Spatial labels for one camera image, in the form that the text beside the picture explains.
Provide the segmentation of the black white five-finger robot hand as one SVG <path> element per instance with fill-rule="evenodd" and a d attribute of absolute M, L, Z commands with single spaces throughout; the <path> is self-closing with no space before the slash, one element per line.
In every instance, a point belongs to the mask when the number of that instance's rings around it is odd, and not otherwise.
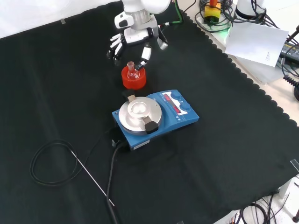
<path fill-rule="evenodd" d="M 140 70 L 148 63 L 151 57 L 151 45 L 150 40 L 156 39 L 160 49 L 164 50 L 168 47 L 168 41 L 165 38 L 160 28 L 157 28 L 158 36 L 154 36 L 154 29 L 145 28 L 142 30 L 134 30 L 132 28 L 127 28 L 122 32 L 114 35 L 110 39 L 110 47 L 107 52 L 107 58 L 117 63 L 124 49 L 127 46 L 135 46 L 138 44 L 144 44 L 143 52 L 141 55 L 140 62 L 135 65 L 135 70 Z"/>

